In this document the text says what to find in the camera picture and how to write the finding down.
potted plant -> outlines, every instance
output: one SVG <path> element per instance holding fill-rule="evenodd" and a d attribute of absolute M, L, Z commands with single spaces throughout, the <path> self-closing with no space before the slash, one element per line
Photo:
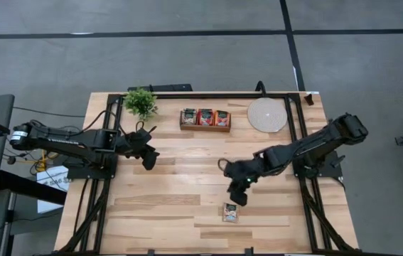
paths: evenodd
<path fill-rule="evenodd" d="M 127 94 L 124 104 L 131 114 L 138 115 L 141 121 L 146 121 L 152 114 L 157 114 L 156 99 L 157 96 L 152 95 L 152 92 L 138 88 Z"/>

white paper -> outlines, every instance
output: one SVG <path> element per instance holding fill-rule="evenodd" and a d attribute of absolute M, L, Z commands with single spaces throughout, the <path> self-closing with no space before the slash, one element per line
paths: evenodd
<path fill-rule="evenodd" d="M 62 191 L 68 191 L 68 186 L 70 185 L 70 183 L 67 179 L 67 173 L 68 169 L 64 166 L 49 168 L 47 171 L 37 173 L 37 182 Z M 56 203 L 49 203 L 42 200 L 37 201 L 38 213 L 47 213 L 61 207 L 63 206 Z"/>

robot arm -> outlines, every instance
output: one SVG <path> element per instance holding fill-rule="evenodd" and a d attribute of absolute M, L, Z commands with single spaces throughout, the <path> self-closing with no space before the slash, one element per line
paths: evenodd
<path fill-rule="evenodd" d="M 360 143 L 367 135 L 367 129 L 356 116 L 344 114 L 303 139 L 258 151 L 253 154 L 252 160 L 227 161 L 223 171 L 226 177 L 232 179 L 228 188 L 230 199 L 245 206 L 245 191 L 259 177 L 279 175 L 294 159 L 303 159 L 308 168 L 321 167 L 327 154 L 342 144 Z"/>
<path fill-rule="evenodd" d="M 147 144 L 152 138 L 150 132 L 143 128 L 129 134 L 109 129 L 69 132 L 32 120 L 14 127 L 10 145 L 16 150 L 44 149 L 82 159 L 89 167 L 96 169 L 102 169 L 108 164 L 105 155 L 132 156 L 142 158 L 143 166 L 151 170 L 159 153 Z"/>

snack packet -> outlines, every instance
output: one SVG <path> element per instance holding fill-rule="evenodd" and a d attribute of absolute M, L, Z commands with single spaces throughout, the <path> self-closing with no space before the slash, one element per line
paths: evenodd
<path fill-rule="evenodd" d="M 223 203 L 223 221 L 237 223 L 237 206 L 229 203 Z"/>
<path fill-rule="evenodd" d="M 227 127 L 229 125 L 228 124 L 229 122 L 230 122 L 230 113 L 220 110 L 218 110 L 215 113 L 215 122 L 214 122 L 215 126 Z"/>
<path fill-rule="evenodd" d="M 213 125 L 214 113 L 213 110 L 198 110 L 198 124 L 199 125 Z"/>
<path fill-rule="evenodd" d="M 182 123 L 183 124 L 196 124 L 196 110 L 195 109 L 184 109 L 182 112 Z"/>

wooden table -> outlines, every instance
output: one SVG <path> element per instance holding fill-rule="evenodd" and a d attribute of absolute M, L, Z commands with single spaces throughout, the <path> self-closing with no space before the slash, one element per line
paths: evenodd
<path fill-rule="evenodd" d="M 91 94 L 85 126 L 104 110 L 107 95 Z M 146 171 L 140 160 L 120 158 L 109 192 L 102 254 L 146 253 L 148 249 L 157 253 L 241 253 L 252 246 L 256 253 L 311 251 L 299 183 L 291 165 L 279 176 L 261 178 L 252 184 L 247 191 L 248 204 L 239 211 L 239 223 L 222 222 L 222 205 L 232 202 L 226 192 L 230 179 L 217 168 L 217 160 L 250 159 L 260 149 L 291 142 L 288 124 L 271 134 L 252 128 L 247 120 L 247 108 L 252 101 L 157 100 L 159 115 L 148 121 L 145 128 L 157 126 L 150 145 L 161 155 L 152 171 Z M 302 102 L 309 134 L 326 125 L 320 96 L 314 95 L 313 101 L 313 106 Z M 179 111 L 185 107 L 231 112 L 231 132 L 181 131 Z M 134 131 L 136 122 L 136 117 L 124 111 L 121 124 L 126 132 Z M 295 124 L 300 138 L 299 123 Z M 101 126 L 102 122 L 97 122 L 92 128 Z M 357 247 L 343 188 L 331 178 L 318 181 L 326 217 L 346 242 Z M 72 236 L 83 183 L 76 180 L 70 185 L 56 250 Z M 315 217 L 314 220 L 318 246 L 322 247 L 319 224 Z M 93 246 L 96 224 L 92 223 L 88 249 Z"/>

